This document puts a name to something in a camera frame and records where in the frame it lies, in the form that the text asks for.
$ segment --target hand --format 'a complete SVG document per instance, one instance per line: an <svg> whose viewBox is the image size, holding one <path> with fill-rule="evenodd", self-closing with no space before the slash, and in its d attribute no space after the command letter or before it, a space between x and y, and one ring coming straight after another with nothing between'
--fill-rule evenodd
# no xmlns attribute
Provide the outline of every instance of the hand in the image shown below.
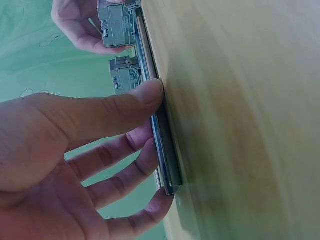
<svg viewBox="0 0 320 240"><path fill-rule="evenodd" d="M108 0L108 2L122 3L125 0ZM104 47L97 7L98 0L53 0L52 19L80 50L104 55L117 54L130 48Z"/></svg>
<svg viewBox="0 0 320 240"><path fill-rule="evenodd" d="M97 209L125 197L158 166L148 119L162 91L154 79L121 96L40 93L1 103L0 239L127 240L159 223L173 201L164 189L130 217L104 220ZM118 137L65 161L66 152L110 136ZM81 185L140 149L117 175Z"/></svg>

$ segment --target wooden board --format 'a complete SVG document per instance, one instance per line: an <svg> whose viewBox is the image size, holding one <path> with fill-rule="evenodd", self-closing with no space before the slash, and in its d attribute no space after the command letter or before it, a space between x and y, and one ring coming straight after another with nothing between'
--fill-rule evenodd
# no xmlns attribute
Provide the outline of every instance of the wooden board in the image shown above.
<svg viewBox="0 0 320 240"><path fill-rule="evenodd" d="M185 182L168 239L320 239L319 2L145 0L143 12Z"/></svg>

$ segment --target green wall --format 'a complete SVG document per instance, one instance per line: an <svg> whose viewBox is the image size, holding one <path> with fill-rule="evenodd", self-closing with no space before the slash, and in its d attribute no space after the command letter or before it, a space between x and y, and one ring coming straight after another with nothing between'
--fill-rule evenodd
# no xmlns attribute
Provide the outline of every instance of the green wall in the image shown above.
<svg viewBox="0 0 320 240"><path fill-rule="evenodd" d="M115 56L98 56L75 49L53 24L51 4L51 0L0 1L0 102L42 91L78 98L114 94L109 60ZM96 144L70 152L66 157ZM136 154L128 157L84 185L111 177L135 157ZM155 192L155 181L150 177L129 196L99 212L104 218L129 216L143 209ZM163 224L138 239L165 240Z"/></svg>

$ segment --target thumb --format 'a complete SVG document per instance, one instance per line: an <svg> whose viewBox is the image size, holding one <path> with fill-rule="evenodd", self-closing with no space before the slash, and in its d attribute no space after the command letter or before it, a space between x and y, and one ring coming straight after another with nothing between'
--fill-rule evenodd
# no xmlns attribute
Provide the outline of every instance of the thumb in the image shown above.
<svg viewBox="0 0 320 240"><path fill-rule="evenodd" d="M127 133L160 107L163 84L150 79L128 94L103 98L68 98L35 94L28 102L56 126L69 142Z"/></svg>

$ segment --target gray terminal block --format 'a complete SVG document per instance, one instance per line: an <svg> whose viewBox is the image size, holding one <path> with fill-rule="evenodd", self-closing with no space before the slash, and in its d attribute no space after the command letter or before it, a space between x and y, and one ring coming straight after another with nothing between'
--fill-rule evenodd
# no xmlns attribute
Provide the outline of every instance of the gray terminal block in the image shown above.
<svg viewBox="0 0 320 240"><path fill-rule="evenodd" d="M106 48L136 44L135 9L140 7L141 0L127 0L123 3L98 0L98 16Z"/></svg>
<svg viewBox="0 0 320 240"><path fill-rule="evenodd" d="M141 67L137 56L122 56L111 60L110 72L116 95L126 94L141 84Z"/></svg>

